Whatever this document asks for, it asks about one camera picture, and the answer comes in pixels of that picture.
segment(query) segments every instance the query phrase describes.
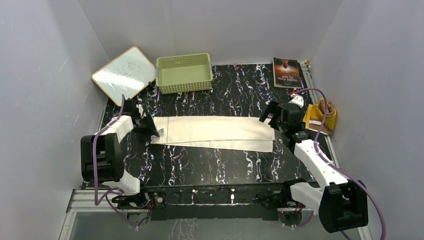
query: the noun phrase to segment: book cover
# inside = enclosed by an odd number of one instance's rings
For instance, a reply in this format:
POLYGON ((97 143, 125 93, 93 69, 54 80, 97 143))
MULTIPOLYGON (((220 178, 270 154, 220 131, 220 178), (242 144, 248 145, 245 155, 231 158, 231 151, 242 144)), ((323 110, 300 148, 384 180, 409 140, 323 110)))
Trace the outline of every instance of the book cover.
POLYGON ((274 57, 272 63, 275 87, 294 89, 301 87, 298 61, 274 57))

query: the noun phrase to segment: white cloth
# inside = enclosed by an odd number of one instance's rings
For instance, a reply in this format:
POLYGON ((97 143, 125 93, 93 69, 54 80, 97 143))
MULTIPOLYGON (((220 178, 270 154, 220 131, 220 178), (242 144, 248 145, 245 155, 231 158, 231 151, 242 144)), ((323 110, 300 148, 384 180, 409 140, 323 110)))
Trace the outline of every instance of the white cloth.
POLYGON ((275 133, 269 119, 242 116, 154 117, 161 132, 152 136, 153 144, 184 147, 245 150, 271 153, 275 133))

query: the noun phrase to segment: wire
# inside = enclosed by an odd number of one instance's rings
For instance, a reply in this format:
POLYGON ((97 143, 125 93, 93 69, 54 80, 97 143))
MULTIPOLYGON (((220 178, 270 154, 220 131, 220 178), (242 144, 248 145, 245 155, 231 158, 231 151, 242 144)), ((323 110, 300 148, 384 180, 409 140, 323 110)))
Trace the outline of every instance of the wire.
POLYGON ((92 161, 93 161, 93 173, 94 173, 94 205, 98 206, 102 200, 104 198, 106 198, 107 203, 109 204, 109 206, 117 213, 119 214, 119 216, 124 219, 131 227, 134 227, 136 230, 139 229, 139 226, 136 225, 135 223, 131 222, 129 219, 127 219, 109 200, 108 198, 108 194, 113 193, 116 195, 122 195, 124 194, 124 191, 118 187, 114 187, 109 189, 108 191, 106 191, 99 199, 99 178, 98 178, 98 173, 97 173, 97 155, 96 155, 96 146, 97 146, 97 139, 99 138, 99 136, 104 133, 109 126, 113 125, 114 123, 116 123, 119 118, 122 115, 122 111, 124 110, 124 101, 125 101, 125 96, 122 94, 122 103, 120 105, 120 109, 119 109, 119 113, 118 116, 112 120, 109 124, 107 124, 106 126, 104 126, 102 129, 100 129, 100 131, 98 131, 93 139, 93 144, 92 144, 92 161))
POLYGON ((147 207, 147 211, 148 211, 148 216, 151 217, 152 216, 152 209, 153 209, 153 200, 151 201, 151 207, 147 207))
POLYGON ((144 204, 144 206, 132 206, 132 207, 137 209, 144 209, 149 203, 150 203, 150 198, 147 199, 147 202, 146 204, 144 204))
POLYGON ((311 212, 309 217, 306 219, 306 221, 302 222, 301 224, 297 225, 296 228, 300 228, 305 226, 307 223, 309 223, 309 221, 312 219, 312 217, 314 216, 314 212, 311 212))
MULTIPOLYGON (((298 90, 298 91, 295 92, 295 94, 300 94, 300 93, 303 93, 303 92, 306 92, 306 91, 309 91, 309 90, 314 90, 314 91, 319 92, 322 95, 322 98, 324 98, 324 104, 325 104, 325 109, 324 109, 324 114, 323 114, 324 115, 324 119, 321 121, 321 125, 319 126, 318 132, 315 135, 315 139, 313 140, 313 143, 314 143, 314 149, 315 149, 316 153, 318 154, 318 156, 325 163, 330 163, 330 161, 327 160, 327 158, 321 153, 320 148, 318 147, 318 144, 319 144, 318 143, 318 136, 320 135, 321 130, 323 130, 325 118, 327 117, 327 112, 328 112, 327 98, 324 95, 323 91, 321 91, 320 89, 315 88, 315 87, 309 87, 309 88, 304 88, 304 89, 298 90)), ((369 199, 371 200, 372 204, 374 205, 375 209, 377 210, 378 217, 380 218, 380 222, 381 222, 381 237, 380 237, 380 239, 381 240, 384 240, 386 238, 386 221, 384 219, 383 212, 382 212, 380 206, 378 205, 376 199, 373 197, 373 195, 371 194, 371 192, 368 191, 367 188, 365 188, 357 179, 355 179, 354 177, 352 177, 346 171, 344 171, 344 170, 336 167, 334 164, 329 164, 329 166, 332 169, 336 170, 337 172, 345 175, 348 179, 352 180, 352 182, 354 182, 359 188, 361 188, 366 193, 366 195, 368 195, 369 199)), ((346 238, 348 238, 348 236, 344 232, 342 232, 342 234, 343 234, 343 236, 345 236, 346 238)))
POLYGON ((144 221, 144 220, 146 220, 146 219, 148 219, 149 217, 148 216, 146 216, 145 218, 143 218, 139 223, 138 223, 138 225, 137 225, 137 227, 139 227, 141 224, 142 224, 142 222, 144 221))
POLYGON ((294 209, 293 213, 297 212, 298 207, 299 207, 299 202, 296 204, 296 208, 294 209))
POLYGON ((345 231, 340 231, 341 232, 341 234, 343 234, 343 236, 347 239, 347 240, 352 240, 352 238, 350 238, 346 233, 345 233, 345 231))
POLYGON ((304 205, 301 203, 301 204, 300 204, 300 209, 299 209, 299 211, 297 211, 297 212, 302 211, 302 209, 304 209, 304 205))

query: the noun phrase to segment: black marbled surface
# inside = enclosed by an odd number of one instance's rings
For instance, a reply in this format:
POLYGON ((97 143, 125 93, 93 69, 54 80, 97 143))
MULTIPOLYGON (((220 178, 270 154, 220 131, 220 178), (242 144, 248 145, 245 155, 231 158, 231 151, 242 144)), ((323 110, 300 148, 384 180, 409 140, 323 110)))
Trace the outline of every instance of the black marbled surface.
MULTIPOLYGON (((292 88, 274 87, 272 64, 214 65, 212 71, 210 91, 161 94, 149 86, 136 98, 154 117, 259 117, 269 101, 288 103, 291 99, 292 88)), ((302 74, 300 77, 306 88, 302 74)), ((312 103, 309 93, 303 97, 306 105, 312 103)), ((118 111, 119 107, 109 99, 103 126, 118 111)), ((277 131, 273 153, 150 144, 138 142, 135 134, 132 132, 121 142, 128 150, 125 169, 147 186, 313 180, 306 167, 283 145, 277 131)), ((320 137, 320 145, 330 157, 324 136, 320 137)))

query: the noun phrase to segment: light green basket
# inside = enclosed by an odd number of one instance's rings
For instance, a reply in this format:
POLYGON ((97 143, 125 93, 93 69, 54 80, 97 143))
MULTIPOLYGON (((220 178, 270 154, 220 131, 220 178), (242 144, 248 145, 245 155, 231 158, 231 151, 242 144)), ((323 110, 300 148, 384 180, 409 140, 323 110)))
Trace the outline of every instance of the light green basket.
POLYGON ((208 53, 160 57, 156 61, 156 85, 162 94, 210 90, 213 78, 208 53))

